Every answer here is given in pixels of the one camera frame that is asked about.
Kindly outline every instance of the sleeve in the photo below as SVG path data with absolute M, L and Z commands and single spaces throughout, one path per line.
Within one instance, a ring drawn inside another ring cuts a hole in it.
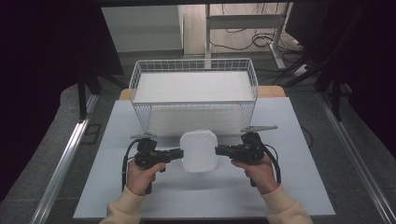
M 107 206 L 107 217 L 100 224 L 138 224 L 140 222 L 139 207 L 144 196 L 138 196 L 126 187 L 121 196 Z
M 312 224 L 311 217 L 305 212 L 300 203 L 291 199 L 282 186 L 274 192 L 262 194 L 268 206 L 267 219 L 271 224 Z

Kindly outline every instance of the white wire basket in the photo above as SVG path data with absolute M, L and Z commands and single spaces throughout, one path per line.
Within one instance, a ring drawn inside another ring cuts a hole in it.
M 143 134 L 217 136 L 248 127 L 258 95 L 250 59 L 138 61 L 129 94 Z

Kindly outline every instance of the human hand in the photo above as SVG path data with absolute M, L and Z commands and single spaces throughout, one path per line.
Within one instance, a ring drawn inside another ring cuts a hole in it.
M 274 178 L 272 162 L 267 155 L 254 165 L 236 160 L 232 160 L 231 163 L 245 170 L 246 176 L 256 183 L 257 190 L 260 194 L 271 193 L 279 187 Z
M 155 181 L 155 174 L 165 168 L 165 163 L 155 164 L 145 170 L 134 163 L 134 159 L 128 162 L 128 175 L 126 187 L 135 195 L 146 195 L 146 188 L 151 182 Z

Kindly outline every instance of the white wall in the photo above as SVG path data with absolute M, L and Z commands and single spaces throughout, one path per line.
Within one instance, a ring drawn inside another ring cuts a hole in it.
M 103 7 L 117 52 L 182 49 L 177 6 Z

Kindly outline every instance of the white table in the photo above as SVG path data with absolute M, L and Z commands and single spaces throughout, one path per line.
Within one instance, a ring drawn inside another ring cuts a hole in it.
M 260 132 L 264 144 L 279 155 L 282 185 L 310 216 L 335 215 L 318 169 L 304 140 L 290 99 L 259 98 L 251 125 L 277 125 L 277 130 Z M 130 136 L 142 133 L 129 101 L 117 101 L 106 127 L 90 176 L 74 218 L 103 218 L 106 206 L 121 193 L 121 165 Z M 155 139 L 157 149 L 179 146 L 179 139 Z M 219 138 L 219 144 L 240 144 L 239 136 Z M 130 155 L 135 154 L 135 147 Z M 166 172 L 157 174 L 153 191 L 141 207 L 143 218 L 236 218 L 265 217 L 267 207 L 258 191 L 249 185 L 244 171 L 219 157 L 217 169 L 192 174 L 172 161 Z

